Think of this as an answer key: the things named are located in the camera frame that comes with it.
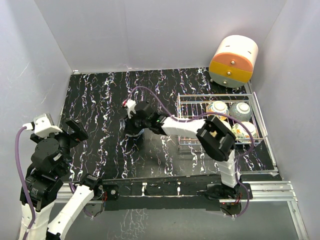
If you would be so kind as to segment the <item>blue patterned bowl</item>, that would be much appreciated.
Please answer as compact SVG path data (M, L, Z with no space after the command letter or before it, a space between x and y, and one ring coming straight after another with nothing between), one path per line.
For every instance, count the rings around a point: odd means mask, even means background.
M144 133L144 129L137 127L129 118L125 120L124 133L128 137L139 137Z

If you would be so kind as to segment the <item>orange blue ornate bowl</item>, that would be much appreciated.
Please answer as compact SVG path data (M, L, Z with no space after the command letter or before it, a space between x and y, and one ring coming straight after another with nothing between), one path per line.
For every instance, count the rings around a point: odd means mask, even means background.
M212 101L210 102L207 106L206 106L206 112L207 113L221 113L224 114L226 116L229 115L229 108L227 106L226 103L224 103L223 101Z

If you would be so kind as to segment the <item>grey hexagon red-rim bowl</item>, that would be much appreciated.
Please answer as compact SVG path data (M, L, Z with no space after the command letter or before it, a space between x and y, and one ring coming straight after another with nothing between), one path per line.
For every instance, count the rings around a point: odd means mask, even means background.
M245 102L234 103L229 108L229 115L240 122L248 122L252 116L252 109Z

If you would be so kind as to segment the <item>white floral leaf bowl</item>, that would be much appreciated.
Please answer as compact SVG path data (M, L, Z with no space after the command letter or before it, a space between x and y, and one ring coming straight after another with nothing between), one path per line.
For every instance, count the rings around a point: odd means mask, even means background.
M236 140L241 143L250 144L251 138L247 130L252 135L252 138L255 139L257 137L257 129L254 124L248 121L242 121L241 123L244 125L244 127L239 123L235 123L231 131L235 135Z

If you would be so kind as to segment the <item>yellow blue mandala bowl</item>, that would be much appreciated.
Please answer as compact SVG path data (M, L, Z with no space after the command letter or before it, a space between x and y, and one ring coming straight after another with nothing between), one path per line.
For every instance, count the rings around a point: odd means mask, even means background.
M221 121L230 131L232 130L231 125L226 121L226 120L222 120Z

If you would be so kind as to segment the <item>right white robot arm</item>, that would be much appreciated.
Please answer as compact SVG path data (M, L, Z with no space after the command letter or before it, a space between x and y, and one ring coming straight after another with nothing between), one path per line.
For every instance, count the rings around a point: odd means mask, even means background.
M218 117L211 115L206 119L176 118L169 114L159 113L152 109L147 101L135 102L128 99L122 103L127 111L125 118L125 133L137 136L144 129L157 135L181 136L197 139L206 154L217 162L221 183L209 186L204 195L210 200L234 199L249 196L248 188L241 182L241 175L236 166L236 137Z

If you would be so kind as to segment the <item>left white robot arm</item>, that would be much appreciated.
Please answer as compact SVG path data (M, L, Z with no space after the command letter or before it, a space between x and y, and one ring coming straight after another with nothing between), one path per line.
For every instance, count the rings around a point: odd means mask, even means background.
M89 201L103 195L102 180L87 174L78 186L69 185L71 198L57 216L49 220L58 192L63 186L61 178L70 170L71 149L89 138L80 121L69 118L65 123L72 129L72 133L56 126L49 114L42 114L24 124L15 136L15 163L21 181L20 240L65 239L73 222ZM33 131L30 139L36 143L26 174L23 174L19 155L23 131Z

